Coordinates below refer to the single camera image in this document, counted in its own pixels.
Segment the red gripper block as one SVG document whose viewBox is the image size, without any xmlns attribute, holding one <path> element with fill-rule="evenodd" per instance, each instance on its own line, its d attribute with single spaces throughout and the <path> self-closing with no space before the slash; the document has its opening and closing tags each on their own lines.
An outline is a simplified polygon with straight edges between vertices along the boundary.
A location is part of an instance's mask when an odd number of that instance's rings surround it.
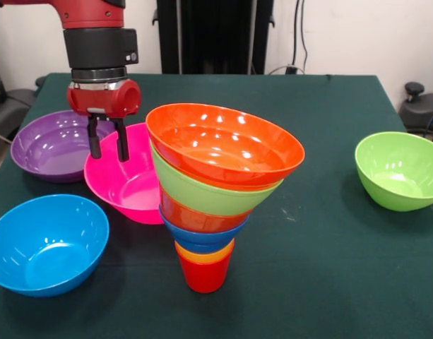
<svg viewBox="0 0 433 339">
<path fill-rule="evenodd" d="M 67 99 L 71 108 L 82 115 L 105 114 L 108 117 L 126 117 L 137 113 L 141 106 L 141 89 L 130 79 L 113 83 L 70 83 Z M 113 119 L 118 135 L 117 150 L 120 162 L 129 160 L 129 145 L 124 120 Z M 88 118 L 88 140 L 90 154 L 101 158 L 100 139 L 97 134 L 97 117 Z"/>
</svg>

